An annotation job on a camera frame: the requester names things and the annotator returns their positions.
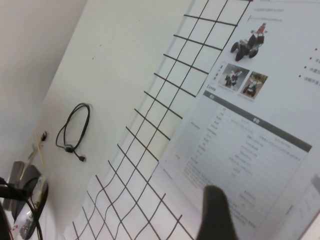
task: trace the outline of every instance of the paper sheet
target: paper sheet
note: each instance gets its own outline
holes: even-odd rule
[[[254,1],[211,69],[154,173],[192,224],[206,185],[225,191],[241,240],[296,240],[318,214],[319,10]]]

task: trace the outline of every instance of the photo of robot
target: photo of robot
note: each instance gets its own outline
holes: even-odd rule
[[[258,93],[260,92],[262,86],[265,84],[267,80],[266,75],[262,75],[253,71],[243,86],[241,93],[246,95],[249,98],[255,99]]]
[[[251,37],[249,40],[240,40],[235,42],[231,47],[231,53],[238,50],[235,60],[240,61],[244,56],[249,56],[249,58],[253,58],[258,54],[259,48],[265,42],[265,33],[268,31],[265,30],[266,23],[263,23],[257,31],[252,30]]]
[[[248,69],[229,63],[224,69],[218,83],[234,91],[238,91],[248,73]]]

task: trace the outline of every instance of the white desk surface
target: white desk surface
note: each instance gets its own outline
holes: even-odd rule
[[[58,233],[83,204],[90,178],[108,167],[126,123],[152,83],[189,0],[88,0],[34,125],[48,132],[43,157],[48,172],[48,201]],[[86,162],[55,146],[56,135],[78,103],[93,105],[80,152]],[[67,140],[79,137],[83,110],[70,123]],[[19,161],[31,152],[34,135]],[[41,169],[40,161],[35,164]]]

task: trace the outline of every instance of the white wall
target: white wall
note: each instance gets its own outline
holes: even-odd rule
[[[1,177],[31,133],[86,2],[0,0]]]

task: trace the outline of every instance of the grid paper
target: grid paper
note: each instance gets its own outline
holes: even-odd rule
[[[194,226],[155,189],[152,173],[237,27],[249,1],[194,0],[133,121],[125,128],[110,170],[94,176],[67,240],[192,240]]]

